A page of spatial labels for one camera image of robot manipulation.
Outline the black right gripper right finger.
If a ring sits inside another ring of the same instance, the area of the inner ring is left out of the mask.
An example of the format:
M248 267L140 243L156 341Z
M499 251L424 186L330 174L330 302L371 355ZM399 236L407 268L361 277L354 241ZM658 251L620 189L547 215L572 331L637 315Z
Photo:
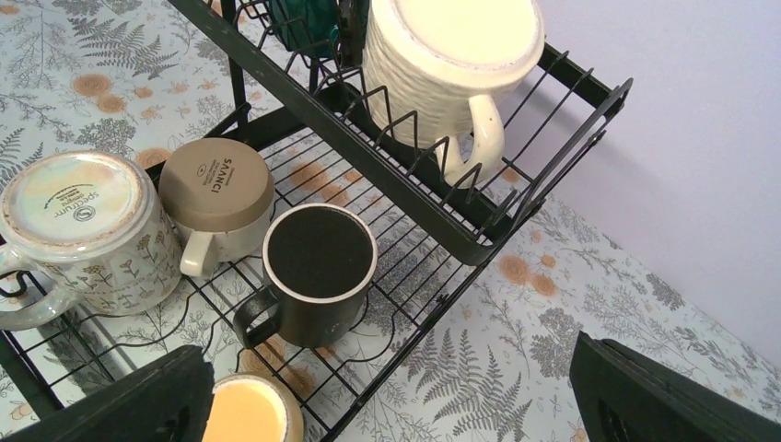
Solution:
M780 425L612 339L577 336L569 378L592 441L777 441Z

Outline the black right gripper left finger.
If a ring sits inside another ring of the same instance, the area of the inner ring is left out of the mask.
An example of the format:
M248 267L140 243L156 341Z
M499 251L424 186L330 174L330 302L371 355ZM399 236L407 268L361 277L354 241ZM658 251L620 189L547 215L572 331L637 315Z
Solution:
M212 408L213 365L184 345L6 441L200 441Z

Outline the yellow ceramic mug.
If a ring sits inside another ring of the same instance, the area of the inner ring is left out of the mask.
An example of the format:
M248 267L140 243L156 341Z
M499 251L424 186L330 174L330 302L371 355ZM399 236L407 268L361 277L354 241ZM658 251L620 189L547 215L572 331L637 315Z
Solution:
M274 378L241 373L221 378L203 442L302 442L303 414L292 391Z

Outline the floral iridescent white mug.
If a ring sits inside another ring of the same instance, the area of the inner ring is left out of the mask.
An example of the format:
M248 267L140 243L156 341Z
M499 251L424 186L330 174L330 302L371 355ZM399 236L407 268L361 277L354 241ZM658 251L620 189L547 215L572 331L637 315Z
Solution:
M181 279L182 247L148 173L100 151L46 157L1 195L2 273L40 272L52 289L1 314L6 331L50 322L83 304L127 316L163 302Z

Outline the cream ribbed ceramic mug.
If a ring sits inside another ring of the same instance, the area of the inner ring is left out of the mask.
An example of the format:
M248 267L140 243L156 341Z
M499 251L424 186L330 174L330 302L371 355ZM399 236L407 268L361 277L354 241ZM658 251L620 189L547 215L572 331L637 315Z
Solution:
M362 63L372 121L434 147L447 184L485 181L505 150L497 105L540 61L544 38L535 1L373 1Z

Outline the dark green ceramic mug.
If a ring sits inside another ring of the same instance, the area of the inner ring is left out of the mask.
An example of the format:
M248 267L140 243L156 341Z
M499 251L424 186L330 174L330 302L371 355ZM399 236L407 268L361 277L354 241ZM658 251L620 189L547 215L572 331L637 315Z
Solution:
M332 0L268 1L267 12L278 27L275 37L290 51L312 58L332 59L338 35L336 2Z

